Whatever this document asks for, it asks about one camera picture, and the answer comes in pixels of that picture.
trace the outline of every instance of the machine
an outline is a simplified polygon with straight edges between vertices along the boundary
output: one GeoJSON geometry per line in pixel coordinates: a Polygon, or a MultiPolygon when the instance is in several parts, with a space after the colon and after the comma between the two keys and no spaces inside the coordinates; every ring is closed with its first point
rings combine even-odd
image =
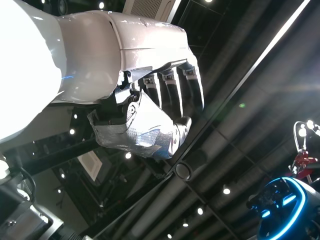
{"type": "Polygon", "coordinates": [[[180,85],[189,86],[196,109],[204,107],[197,59],[182,28],[102,10],[55,17],[20,0],[1,6],[8,11],[0,16],[0,102],[8,117],[0,120],[0,143],[48,104],[90,105],[101,146],[155,160],[173,156],[191,126],[180,85]]]}
{"type": "Polygon", "coordinates": [[[91,240],[81,237],[35,201],[36,184],[23,168],[10,168],[0,160],[0,239],[91,240]],[[24,178],[29,179],[29,190],[24,178]]]}
{"type": "Polygon", "coordinates": [[[308,157],[307,130],[320,135],[320,126],[311,120],[294,124],[297,156],[289,165],[290,173],[270,181],[247,202],[248,208],[260,217],[258,240],[320,239],[320,181],[319,178],[315,181],[311,178],[313,171],[320,168],[320,163],[316,158],[308,157]],[[297,132],[303,139],[302,147],[297,132]]]}

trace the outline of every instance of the robot finger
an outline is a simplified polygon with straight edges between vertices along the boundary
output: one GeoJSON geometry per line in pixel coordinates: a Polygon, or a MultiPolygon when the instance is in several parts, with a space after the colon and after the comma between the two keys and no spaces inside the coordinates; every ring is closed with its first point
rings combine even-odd
{"type": "Polygon", "coordinates": [[[188,62],[180,65],[179,68],[182,70],[183,76],[186,78],[193,104],[195,108],[201,112],[204,109],[205,101],[199,68],[196,64],[192,65],[188,62]]]}
{"type": "Polygon", "coordinates": [[[161,99],[158,93],[157,81],[154,74],[149,74],[143,77],[143,84],[146,88],[146,93],[149,98],[159,107],[162,108],[161,99]]]}
{"type": "Polygon", "coordinates": [[[159,75],[166,85],[166,89],[170,98],[171,111],[169,115],[173,121],[180,119],[184,113],[177,69],[174,67],[172,69],[160,72],[159,75]]]}

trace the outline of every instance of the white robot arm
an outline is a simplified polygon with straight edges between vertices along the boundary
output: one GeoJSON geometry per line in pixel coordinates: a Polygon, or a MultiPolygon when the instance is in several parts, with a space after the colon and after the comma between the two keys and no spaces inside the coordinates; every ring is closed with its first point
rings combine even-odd
{"type": "Polygon", "coordinates": [[[0,16],[0,103],[9,117],[1,118],[0,143],[50,103],[99,104],[88,119],[100,145],[172,157],[191,125],[177,68],[195,107],[204,107],[197,59],[182,28],[100,10],[55,17],[20,0],[1,6],[7,11],[0,16]],[[157,76],[165,81],[173,120],[161,109],[157,76]]]}

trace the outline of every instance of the metal frame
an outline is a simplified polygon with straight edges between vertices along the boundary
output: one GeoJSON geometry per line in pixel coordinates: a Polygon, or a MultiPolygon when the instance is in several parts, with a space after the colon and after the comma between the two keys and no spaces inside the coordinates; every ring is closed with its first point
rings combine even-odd
{"type": "Polygon", "coordinates": [[[76,143],[70,147],[56,151],[44,157],[40,157],[23,167],[31,175],[36,175],[47,169],[52,169],[57,165],[63,164],[70,159],[88,153],[98,147],[99,144],[96,142],[96,139],[91,138],[89,140],[76,143]]]}

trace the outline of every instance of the metallic glove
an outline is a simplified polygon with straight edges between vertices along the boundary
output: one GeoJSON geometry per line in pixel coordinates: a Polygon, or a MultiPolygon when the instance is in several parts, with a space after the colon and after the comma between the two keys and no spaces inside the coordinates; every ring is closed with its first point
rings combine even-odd
{"type": "MultiPolygon", "coordinates": [[[[187,63],[179,67],[190,87],[195,107],[202,110],[204,98],[198,67],[187,63]]],[[[144,158],[165,160],[170,159],[183,144],[190,130],[191,118],[183,116],[178,74],[174,68],[158,72],[158,76],[166,85],[172,118],[161,109],[155,75],[149,74],[142,79],[146,92],[132,86],[123,90],[118,87],[107,99],[105,104],[109,105],[109,109],[110,105],[116,105],[117,109],[121,109],[119,114],[97,109],[88,115],[101,146],[121,149],[144,158]],[[130,97],[120,100],[119,96],[125,95],[125,92],[130,97]]]]}

